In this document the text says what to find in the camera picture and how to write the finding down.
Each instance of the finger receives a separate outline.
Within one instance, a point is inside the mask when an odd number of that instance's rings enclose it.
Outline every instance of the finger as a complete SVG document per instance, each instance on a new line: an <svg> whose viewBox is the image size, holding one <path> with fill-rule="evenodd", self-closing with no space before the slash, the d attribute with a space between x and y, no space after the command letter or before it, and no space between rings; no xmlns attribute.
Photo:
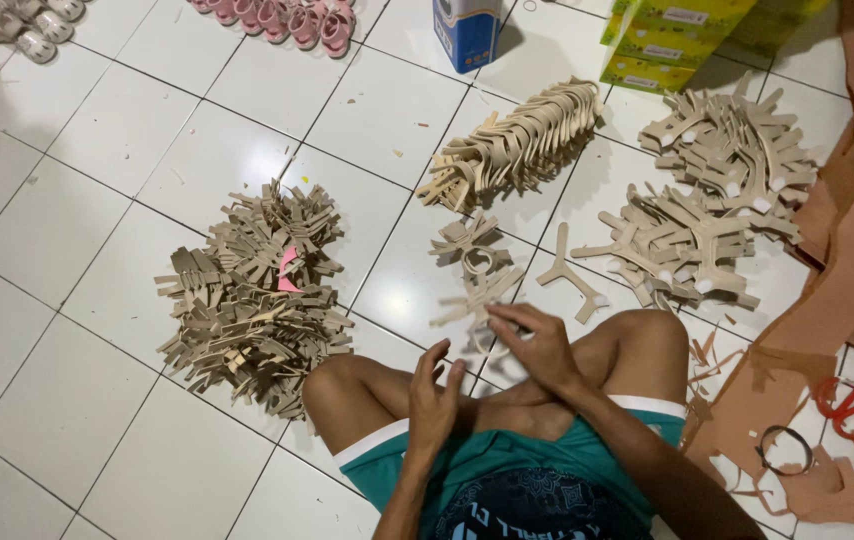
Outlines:
<svg viewBox="0 0 854 540"><path fill-rule="evenodd" d="M448 407L457 407L457 397L461 394L461 383L464 382L464 374L468 371L468 364L463 358L458 358L454 362L454 367L450 368L450 374L447 375L447 387L443 389L443 397L441 399L447 402Z"/></svg>
<svg viewBox="0 0 854 540"><path fill-rule="evenodd" d="M431 379L434 383L436 383L437 379L440 379L441 375L444 374L444 368L446 365L447 364L445 364L444 362L440 362L440 364L436 366L436 369L433 370L433 374L431 374Z"/></svg>
<svg viewBox="0 0 854 540"><path fill-rule="evenodd" d="M511 350L515 356L520 351L520 348L524 346L524 340L520 339L520 336L514 333L514 329L511 328L503 319L499 319L497 317L491 317L487 322L487 325L493 330L493 333L497 335L497 338L500 338L506 345L506 348Z"/></svg>
<svg viewBox="0 0 854 540"><path fill-rule="evenodd" d="M490 305L485 305L484 307L488 313L497 315L498 317L508 321L513 321L514 323L527 327L534 332L543 329L546 324L547 316L539 311L530 312L529 309L524 306L529 307L530 305L528 303L492 303Z"/></svg>
<svg viewBox="0 0 854 540"><path fill-rule="evenodd" d="M413 379L415 381L426 382L434 373L434 367L437 362L442 359L450 348L449 339L441 339L433 344L426 352L420 355L420 360L417 362L417 368L413 371Z"/></svg>

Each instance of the white velcro dot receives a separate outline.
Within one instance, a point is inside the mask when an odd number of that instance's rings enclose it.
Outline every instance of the white velcro dot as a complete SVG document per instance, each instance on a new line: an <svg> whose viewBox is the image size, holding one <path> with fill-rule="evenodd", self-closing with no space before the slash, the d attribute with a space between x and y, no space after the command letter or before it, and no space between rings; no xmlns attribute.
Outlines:
<svg viewBox="0 0 854 540"><path fill-rule="evenodd" d="M757 197L753 200L753 207L757 209L760 214L767 214L767 211L771 209L774 205L767 202L767 199L763 197Z"/></svg>
<svg viewBox="0 0 854 540"><path fill-rule="evenodd" d="M710 289L714 289L714 282L710 279L701 279L694 285L694 289L697 289L697 292L700 294L707 294L710 292Z"/></svg>

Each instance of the white sandal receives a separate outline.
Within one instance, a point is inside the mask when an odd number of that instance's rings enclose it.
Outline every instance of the white sandal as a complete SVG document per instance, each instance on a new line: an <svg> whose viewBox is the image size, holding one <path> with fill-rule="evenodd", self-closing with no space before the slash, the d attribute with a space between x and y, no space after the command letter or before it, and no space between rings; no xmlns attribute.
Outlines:
<svg viewBox="0 0 854 540"><path fill-rule="evenodd" d="M27 30L17 38L17 48L37 64L48 63L58 53L58 47L50 43L39 31Z"/></svg>
<svg viewBox="0 0 854 540"><path fill-rule="evenodd" d="M48 0L47 5L66 21L79 19L84 14L85 8L81 0Z"/></svg>
<svg viewBox="0 0 854 540"><path fill-rule="evenodd" d="M64 43L70 40L74 33L74 25L69 22L64 22L53 11L47 9L41 11L33 22L37 24L40 33L52 43Z"/></svg>

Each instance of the sandal strap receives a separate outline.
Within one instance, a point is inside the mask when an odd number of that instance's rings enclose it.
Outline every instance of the sandal strap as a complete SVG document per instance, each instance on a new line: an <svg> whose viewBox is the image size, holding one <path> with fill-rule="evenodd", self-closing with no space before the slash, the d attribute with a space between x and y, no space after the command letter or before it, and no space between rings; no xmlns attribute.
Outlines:
<svg viewBox="0 0 854 540"><path fill-rule="evenodd" d="M307 8L297 6L290 12L288 26L290 35L298 42L309 42L317 35L317 30L311 24Z"/></svg>
<svg viewBox="0 0 854 540"><path fill-rule="evenodd" d="M338 10L331 10L323 19L321 37L324 43L333 44L350 39L350 21Z"/></svg>

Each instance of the white tile floor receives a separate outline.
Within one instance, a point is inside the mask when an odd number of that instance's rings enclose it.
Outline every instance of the white tile floor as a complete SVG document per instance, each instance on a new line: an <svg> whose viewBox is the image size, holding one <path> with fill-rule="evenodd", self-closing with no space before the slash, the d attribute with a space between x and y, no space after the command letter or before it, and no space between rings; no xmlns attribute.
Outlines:
<svg viewBox="0 0 854 540"><path fill-rule="evenodd" d="M231 407L226 387L188 394L179 374L161 374L155 349L177 324L152 277L170 273L177 247L204 245L229 191L255 194L271 177L319 184L346 232L328 249L345 266L330 283L357 322L356 350L408 368L439 338L462 350L467 322L427 324L439 296L459 293L455 268L426 254L456 216L412 189L440 144L491 111L570 74L596 78L607 5L505 0L502 57L466 75L450 68L427 4L400 0L357 0L356 42L338 61L244 37L183 0L93 0L50 65L0 48L0 539L369 538L377 513L302 423ZM750 97L783 88L781 111L799 115L825 159L852 114L843 55L824 33L831 17L775 61L724 47L695 84L728 91L760 68ZM622 206L628 183L670 181L636 143L667 107L622 87L602 94L606 125L580 159L542 193L489 209L496 245L530 276L553 261L559 223L572 246L604 242L596 215ZM700 340L720 323L719 356L747 347L800 292L805 268L780 244L758 239L757 253L739 265L756 312L679 313ZM582 299L569 283L527 278L514 297L563 316L571 338L637 306L601 259L580 263L612 301L587 325L573 320ZM854 379L854 350L839 355ZM470 371L462 391L474 396L525 377L509 358ZM792 426L853 451L816 413ZM854 537L852 525L798 524L742 503L770 538Z"/></svg>

